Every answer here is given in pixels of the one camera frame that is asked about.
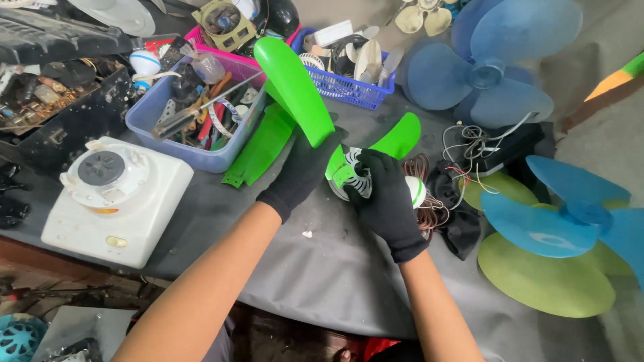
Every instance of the workbench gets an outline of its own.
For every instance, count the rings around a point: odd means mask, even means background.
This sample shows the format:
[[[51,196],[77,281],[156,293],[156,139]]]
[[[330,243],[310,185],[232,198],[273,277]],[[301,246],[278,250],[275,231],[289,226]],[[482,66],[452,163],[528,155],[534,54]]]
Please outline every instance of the workbench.
[[[409,154],[426,153],[434,164],[442,151],[448,113],[427,113],[396,91],[375,111],[323,97],[336,124],[349,132],[343,142],[366,148],[406,112],[421,120],[421,139]],[[134,134],[122,139],[138,143]],[[173,280],[206,251],[279,173],[292,140],[252,186],[221,184],[223,175],[196,170],[163,237],[140,271],[43,244],[40,234],[62,186],[24,169],[17,179],[31,192],[8,195],[31,205],[24,225],[0,231],[7,237],[108,267]],[[303,232],[312,232],[307,238]],[[428,249],[488,361],[613,361],[596,318],[560,318],[538,312],[500,292],[477,266],[477,249],[464,261],[452,255],[440,234]],[[415,330],[404,285],[383,240],[361,227],[352,206],[336,197],[326,180],[280,227],[246,283],[239,300],[320,327],[367,336],[413,338]]]

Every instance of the pink plastic basket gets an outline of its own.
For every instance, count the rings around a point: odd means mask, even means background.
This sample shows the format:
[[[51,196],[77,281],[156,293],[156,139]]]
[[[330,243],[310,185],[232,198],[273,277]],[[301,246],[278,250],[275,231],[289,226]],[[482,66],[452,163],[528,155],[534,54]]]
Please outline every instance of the pink plastic basket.
[[[286,44],[288,46],[290,46],[293,43],[293,40],[295,39],[295,36],[298,34],[298,31],[299,31],[299,29],[301,27],[302,27],[302,25],[299,25],[298,29],[293,34],[291,34],[288,39],[286,39]],[[235,60],[235,61],[238,61],[238,62],[243,62],[243,63],[250,64],[250,65],[256,66],[256,67],[260,66],[259,63],[257,63],[257,61],[255,61],[255,59],[242,57],[241,55],[236,55],[236,54],[232,54],[232,53],[229,53],[229,52],[224,52],[223,50],[214,49],[214,48],[211,48],[211,47],[207,46],[205,44],[205,42],[204,42],[204,35],[202,33],[201,26],[199,26],[199,25],[195,26],[194,29],[190,30],[190,32],[185,35],[184,39],[189,41],[190,43],[193,43],[194,47],[197,50],[208,50],[209,52],[213,52],[213,53],[215,53],[217,55],[222,55],[222,56],[224,56],[226,58],[229,58],[229,59],[232,59],[232,60]]]

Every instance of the black glove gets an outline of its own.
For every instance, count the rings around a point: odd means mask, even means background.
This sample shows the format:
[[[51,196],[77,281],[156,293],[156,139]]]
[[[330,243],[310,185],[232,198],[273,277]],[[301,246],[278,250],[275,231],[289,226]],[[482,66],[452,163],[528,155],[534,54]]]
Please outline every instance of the black glove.
[[[256,201],[275,209],[284,224],[293,209],[320,185],[331,154],[340,145],[342,136],[343,133],[336,130],[317,148],[313,148],[300,131],[279,175],[269,188],[257,196]]]
[[[414,259],[430,243],[416,224],[409,187],[398,160],[371,149],[362,150],[357,159],[369,169],[373,185],[369,198],[363,198],[351,186],[344,187],[358,219],[387,242],[396,263]]]

